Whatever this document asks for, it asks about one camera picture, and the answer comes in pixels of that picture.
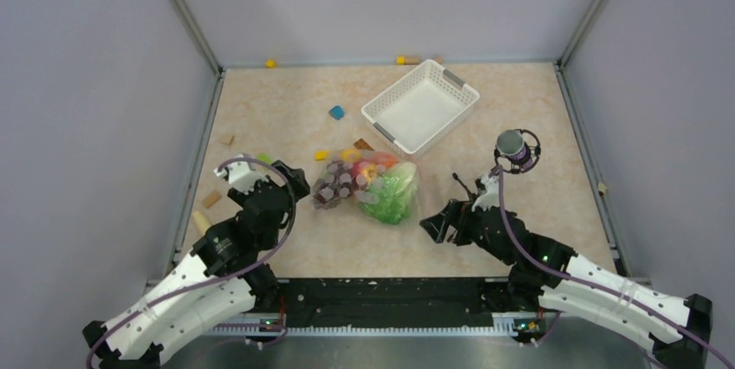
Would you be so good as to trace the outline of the yellow lemon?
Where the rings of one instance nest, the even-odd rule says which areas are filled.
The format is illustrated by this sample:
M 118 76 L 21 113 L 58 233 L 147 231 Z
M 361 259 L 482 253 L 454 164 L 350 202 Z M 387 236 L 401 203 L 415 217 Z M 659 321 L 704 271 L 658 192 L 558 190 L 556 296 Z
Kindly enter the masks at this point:
M 340 157 L 345 163 L 356 163 L 362 159 L 362 152 L 355 148 L 348 148 L 341 152 Z

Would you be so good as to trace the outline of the red apple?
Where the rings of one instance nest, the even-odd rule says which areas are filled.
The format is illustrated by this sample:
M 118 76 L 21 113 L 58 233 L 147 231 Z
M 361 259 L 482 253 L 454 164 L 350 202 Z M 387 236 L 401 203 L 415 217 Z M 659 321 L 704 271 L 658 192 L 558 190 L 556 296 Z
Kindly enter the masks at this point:
M 354 164 L 352 173 L 356 178 L 364 177 L 368 182 L 379 177 L 381 174 L 376 163 L 365 159 L 361 159 Z

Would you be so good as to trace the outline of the green lettuce leaf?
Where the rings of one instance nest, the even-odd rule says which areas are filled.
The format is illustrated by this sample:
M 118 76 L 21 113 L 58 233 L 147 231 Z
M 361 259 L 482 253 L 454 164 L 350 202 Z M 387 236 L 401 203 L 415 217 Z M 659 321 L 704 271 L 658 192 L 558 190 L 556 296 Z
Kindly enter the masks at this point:
M 418 190 L 418 175 L 418 166 L 410 161 L 381 172 L 367 182 L 357 197 L 361 210 L 384 224 L 395 225 L 409 218 Z

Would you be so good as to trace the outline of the clear zip top bag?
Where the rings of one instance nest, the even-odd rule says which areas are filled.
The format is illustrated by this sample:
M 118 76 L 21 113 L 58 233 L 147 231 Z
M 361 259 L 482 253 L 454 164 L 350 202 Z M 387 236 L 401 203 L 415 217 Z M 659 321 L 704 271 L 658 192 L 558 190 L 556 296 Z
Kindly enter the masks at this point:
M 329 210 L 351 201 L 364 214 L 388 225 L 405 222 L 418 196 L 419 167 L 388 152 L 347 148 L 319 152 L 324 166 L 311 187 L 311 203 Z

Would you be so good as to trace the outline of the dark red grape bunch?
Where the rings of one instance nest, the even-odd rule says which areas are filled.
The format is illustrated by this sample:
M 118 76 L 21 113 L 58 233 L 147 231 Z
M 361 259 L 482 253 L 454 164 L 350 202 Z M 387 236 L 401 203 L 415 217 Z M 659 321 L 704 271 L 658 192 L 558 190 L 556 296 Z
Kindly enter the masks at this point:
M 332 160 L 311 187 L 311 203 L 318 210 L 333 209 L 358 190 L 355 162 Z

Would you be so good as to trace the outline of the orange mini pumpkin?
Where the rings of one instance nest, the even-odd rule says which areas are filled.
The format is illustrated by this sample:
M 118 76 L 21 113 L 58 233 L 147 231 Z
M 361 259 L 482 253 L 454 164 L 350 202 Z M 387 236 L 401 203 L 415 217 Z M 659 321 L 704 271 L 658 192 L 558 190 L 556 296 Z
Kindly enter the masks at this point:
M 399 160 L 392 154 L 387 152 L 375 152 L 373 154 L 373 162 L 376 165 L 382 165 L 386 170 L 392 168 L 399 163 Z

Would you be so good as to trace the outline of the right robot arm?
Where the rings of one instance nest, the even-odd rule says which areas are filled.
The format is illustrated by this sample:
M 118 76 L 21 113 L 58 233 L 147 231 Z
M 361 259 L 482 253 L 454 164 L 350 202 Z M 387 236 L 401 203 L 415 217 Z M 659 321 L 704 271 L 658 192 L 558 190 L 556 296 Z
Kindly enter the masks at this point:
M 634 342 L 665 368 L 706 365 L 712 302 L 702 295 L 666 295 L 610 272 L 497 206 L 452 199 L 420 227 L 436 243 L 474 244 L 510 266 L 505 297 L 514 308 L 579 317 Z

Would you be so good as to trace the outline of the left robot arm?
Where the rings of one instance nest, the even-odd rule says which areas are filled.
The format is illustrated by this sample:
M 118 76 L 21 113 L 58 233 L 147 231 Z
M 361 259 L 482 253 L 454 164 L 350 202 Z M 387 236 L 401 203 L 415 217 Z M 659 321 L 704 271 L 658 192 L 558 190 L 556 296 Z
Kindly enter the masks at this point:
M 233 315 L 275 306 L 277 279 L 267 261 L 284 246 L 296 205 L 309 195 L 305 172 L 240 154 L 214 173 L 239 211 L 211 225 L 126 311 L 83 328 L 87 368 L 159 368 Z

